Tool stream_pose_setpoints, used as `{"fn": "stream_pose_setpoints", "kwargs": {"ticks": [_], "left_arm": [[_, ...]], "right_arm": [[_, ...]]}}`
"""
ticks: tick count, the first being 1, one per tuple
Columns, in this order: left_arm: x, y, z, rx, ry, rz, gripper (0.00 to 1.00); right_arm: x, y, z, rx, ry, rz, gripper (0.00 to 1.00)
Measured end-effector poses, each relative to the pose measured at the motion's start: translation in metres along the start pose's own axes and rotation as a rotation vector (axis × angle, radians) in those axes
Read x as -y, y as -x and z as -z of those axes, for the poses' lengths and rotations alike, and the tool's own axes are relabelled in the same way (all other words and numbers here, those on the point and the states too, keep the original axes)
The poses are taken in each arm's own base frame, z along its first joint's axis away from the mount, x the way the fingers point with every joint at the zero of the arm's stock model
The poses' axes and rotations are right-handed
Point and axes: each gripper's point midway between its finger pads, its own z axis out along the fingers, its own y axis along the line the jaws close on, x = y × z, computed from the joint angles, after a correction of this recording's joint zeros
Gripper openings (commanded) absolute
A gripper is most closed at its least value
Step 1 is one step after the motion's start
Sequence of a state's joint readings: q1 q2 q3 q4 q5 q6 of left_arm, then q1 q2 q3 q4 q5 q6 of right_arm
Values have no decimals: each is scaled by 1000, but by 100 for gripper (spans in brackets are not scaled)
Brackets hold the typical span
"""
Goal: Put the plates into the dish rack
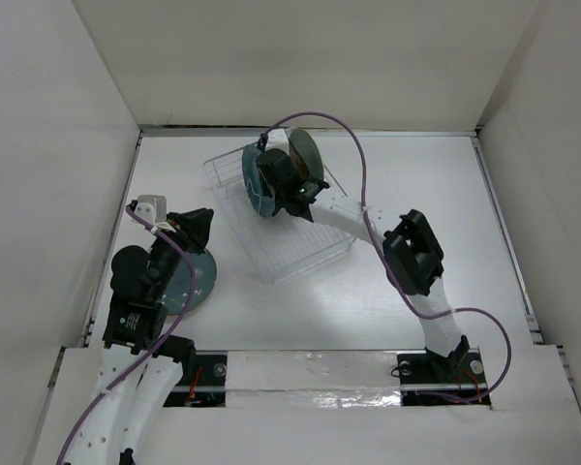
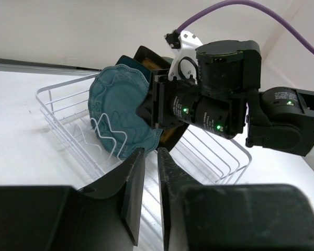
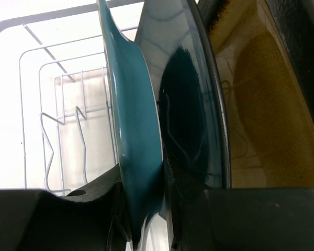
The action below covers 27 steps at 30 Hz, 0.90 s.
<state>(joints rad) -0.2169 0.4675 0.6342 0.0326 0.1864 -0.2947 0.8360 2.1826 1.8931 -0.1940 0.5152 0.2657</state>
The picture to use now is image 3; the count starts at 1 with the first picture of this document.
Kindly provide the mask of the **black yellow square plate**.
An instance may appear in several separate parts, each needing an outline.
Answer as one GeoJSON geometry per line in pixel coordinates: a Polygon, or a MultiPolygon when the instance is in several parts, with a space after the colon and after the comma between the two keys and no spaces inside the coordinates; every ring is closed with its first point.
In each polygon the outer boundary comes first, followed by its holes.
{"type": "Polygon", "coordinates": [[[200,1],[225,97],[233,188],[314,188],[314,124],[265,1],[200,1]]]}

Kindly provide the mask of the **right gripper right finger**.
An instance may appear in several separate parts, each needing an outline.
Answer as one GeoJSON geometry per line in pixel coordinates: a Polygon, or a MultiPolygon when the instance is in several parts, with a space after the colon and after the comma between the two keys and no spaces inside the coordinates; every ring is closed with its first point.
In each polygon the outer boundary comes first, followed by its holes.
{"type": "Polygon", "coordinates": [[[314,250],[314,190],[217,189],[164,159],[170,250],[314,250]]]}

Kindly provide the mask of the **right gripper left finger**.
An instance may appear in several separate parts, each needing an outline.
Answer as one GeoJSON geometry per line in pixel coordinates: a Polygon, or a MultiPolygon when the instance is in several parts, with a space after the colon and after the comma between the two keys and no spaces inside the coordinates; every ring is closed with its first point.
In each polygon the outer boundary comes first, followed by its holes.
{"type": "Polygon", "coordinates": [[[129,238],[118,166],[63,197],[0,190],[0,250],[125,250],[129,238]]]}

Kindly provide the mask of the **scalloped teal round plate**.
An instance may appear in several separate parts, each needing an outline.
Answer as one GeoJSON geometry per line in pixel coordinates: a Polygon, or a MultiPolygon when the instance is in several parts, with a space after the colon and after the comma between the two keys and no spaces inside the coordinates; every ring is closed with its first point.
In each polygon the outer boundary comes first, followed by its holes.
{"type": "Polygon", "coordinates": [[[117,28],[98,1],[113,125],[134,250],[145,250],[153,217],[163,200],[163,156],[158,111],[139,46],[117,28]]]}

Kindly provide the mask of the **dark teal square plate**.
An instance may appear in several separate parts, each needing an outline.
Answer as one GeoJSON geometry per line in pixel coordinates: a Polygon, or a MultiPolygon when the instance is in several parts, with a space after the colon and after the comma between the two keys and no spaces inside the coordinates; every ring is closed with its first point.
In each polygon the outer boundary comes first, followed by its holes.
{"type": "Polygon", "coordinates": [[[230,187],[220,77],[194,1],[145,1],[135,38],[159,111],[168,227],[212,228],[206,192],[230,187]]]}

